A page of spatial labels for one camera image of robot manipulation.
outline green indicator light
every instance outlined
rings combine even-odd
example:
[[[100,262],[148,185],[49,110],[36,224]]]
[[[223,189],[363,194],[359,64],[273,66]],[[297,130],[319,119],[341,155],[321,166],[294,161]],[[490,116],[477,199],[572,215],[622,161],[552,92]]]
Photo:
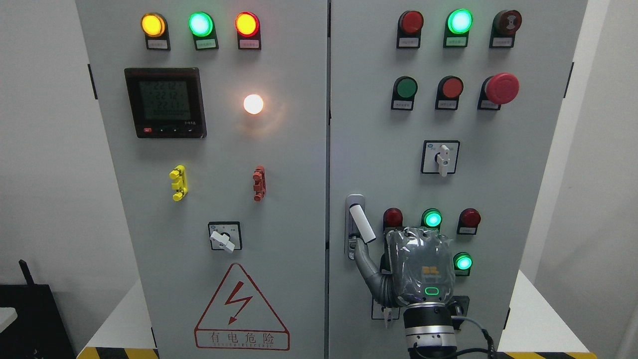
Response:
[[[454,256],[454,266],[458,270],[468,270],[472,267],[472,257],[465,252],[458,253]]]
[[[417,82],[413,79],[405,78],[397,84],[397,93],[403,98],[410,98],[417,93]]]
[[[188,26],[195,36],[205,37],[212,32],[212,19],[207,13],[193,13],[188,19]]]
[[[423,224],[426,227],[438,227],[441,225],[441,212],[436,209],[430,209],[423,213]]]
[[[447,27],[454,34],[465,34],[472,27],[472,13],[467,9],[457,9],[447,17]]]
[[[425,292],[426,295],[438,295],[439,290],[437,287],[427,287]]]

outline red emergency stop button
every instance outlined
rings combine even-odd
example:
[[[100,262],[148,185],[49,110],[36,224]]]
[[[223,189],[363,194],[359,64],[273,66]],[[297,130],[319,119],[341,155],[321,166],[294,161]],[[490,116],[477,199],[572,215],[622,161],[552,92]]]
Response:
[[[423,15],[420,12],[410,10],[401,15],[399,27],[408,35],[415,35],[423,28]]]
[[[494,28],[505,36],[512,36],[521,28],[523,17],[516,10],[503,10],[494,17]]]
[[[444,79],[441,91],[447,98],[457,98],[463,92],[463,81],[458,77],[448,76]]]
[[[389,208],[383,214],[384,227],[401,227],[403,225],[403,213],[399,208]]]
[[[485,84],[487,99],[496,105],[504,105],[516,98],[519,81],[509,72],[501,72],[492,76]]]
[[[468,208],[461,212],[461,222],[466,227],[476,227],[480,223],[479,211],[474,208]]]

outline white glowing light bulb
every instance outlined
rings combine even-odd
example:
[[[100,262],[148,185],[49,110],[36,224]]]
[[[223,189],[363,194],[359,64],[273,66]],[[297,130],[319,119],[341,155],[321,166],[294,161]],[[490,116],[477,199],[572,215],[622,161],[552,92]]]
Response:
[[[263,98],[256,93],[246,96],[244,110],[252,115],[258,114],[263,110]]]

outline white wall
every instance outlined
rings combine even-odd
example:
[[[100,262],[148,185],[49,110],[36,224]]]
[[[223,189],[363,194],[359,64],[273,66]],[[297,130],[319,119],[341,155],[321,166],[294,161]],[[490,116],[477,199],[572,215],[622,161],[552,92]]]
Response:
[[[534,283],[547,238],[548,223],[552,220],[558,192],[563,182],[567,156],[581,113],[587,81],[590,78],[598,39],[605,21],[609,0],[589,0],[582,20],[581,33],[574,52],[574,69],[567,97],[563,100],[554,140],[547,157],[543,182],[540,185],[530,232],[525,243],[521,271]]]
[[[25,259],[76,351],[138,274],[73,0],[0,0],[0,283]]]
[[[637,14],[609,3],[535,281],[599,359],[638,358]]]

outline electrical hazard warning sign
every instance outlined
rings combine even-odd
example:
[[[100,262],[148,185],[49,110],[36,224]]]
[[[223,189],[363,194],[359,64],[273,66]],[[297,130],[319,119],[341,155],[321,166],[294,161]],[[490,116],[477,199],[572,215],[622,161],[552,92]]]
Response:
[[[244,267],[233,263],[195,327],[195,345],[285,351],[290,333]]]

